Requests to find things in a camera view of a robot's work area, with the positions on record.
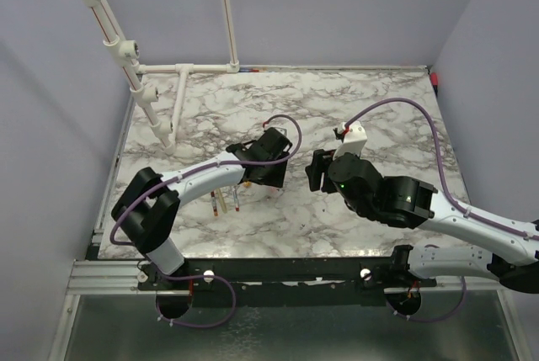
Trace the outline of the white red-tipped pen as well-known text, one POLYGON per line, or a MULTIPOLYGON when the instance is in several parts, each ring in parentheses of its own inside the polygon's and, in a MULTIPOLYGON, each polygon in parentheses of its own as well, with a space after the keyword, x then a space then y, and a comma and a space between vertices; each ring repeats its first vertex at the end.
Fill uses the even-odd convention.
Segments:
POLYGON ((235 211, 239 212, 240 211, 240 203, 239 203, 239 198, 238 198, 238 195, 237 195, 237 186, 232 187, 232 199, 233 199, 235 211))

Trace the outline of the red orange-ended pen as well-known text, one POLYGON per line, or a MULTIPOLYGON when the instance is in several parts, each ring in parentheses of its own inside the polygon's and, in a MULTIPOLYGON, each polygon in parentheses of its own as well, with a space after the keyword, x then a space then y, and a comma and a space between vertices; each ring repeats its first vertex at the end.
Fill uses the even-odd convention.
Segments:
POLYGON ((213 215, 215 217, 219 216, 215 191, 211 191, 211 205, 212 205, 213 215))

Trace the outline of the yellow highlighter pen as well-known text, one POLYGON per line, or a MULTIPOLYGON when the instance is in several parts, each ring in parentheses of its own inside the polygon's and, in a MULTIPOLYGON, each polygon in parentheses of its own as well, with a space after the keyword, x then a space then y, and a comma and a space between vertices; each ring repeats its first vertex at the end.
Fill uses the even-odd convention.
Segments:
POLYGON ((221 206, 222 212, 226 214, 228 212, 227 202, 225 199, 225 195, 220 188, 217 190, 217 198, 219 201, 219 205, 221 206))

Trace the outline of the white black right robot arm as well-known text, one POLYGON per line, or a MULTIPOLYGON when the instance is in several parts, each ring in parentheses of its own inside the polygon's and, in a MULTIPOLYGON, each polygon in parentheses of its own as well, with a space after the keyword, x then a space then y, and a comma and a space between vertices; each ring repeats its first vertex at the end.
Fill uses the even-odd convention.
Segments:
POLYGON ((412 247, 387 265, 397 286, 439 276, 492 279, 517 292, 538 291, 538 224, 451 202, 435 186, 407 176, 384 177, 353 153, 316 150, 309 188, 340 194, 358 216, 396 228, 455 237, 464 247, 412 247))

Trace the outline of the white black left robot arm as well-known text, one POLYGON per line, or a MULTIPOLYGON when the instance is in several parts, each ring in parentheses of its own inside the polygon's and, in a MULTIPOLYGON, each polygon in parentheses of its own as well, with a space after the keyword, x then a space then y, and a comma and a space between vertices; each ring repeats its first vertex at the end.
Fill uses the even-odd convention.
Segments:
POLYGON ((232 144, 210 160, 169 173, 138 171, 111 210, 115 226, 157 267, 168 289, 186 277, 184 255, 170 237, 178 211, 219 188, 250 182, 281 188, 292 143, 276 128, 257 140, 232 144))

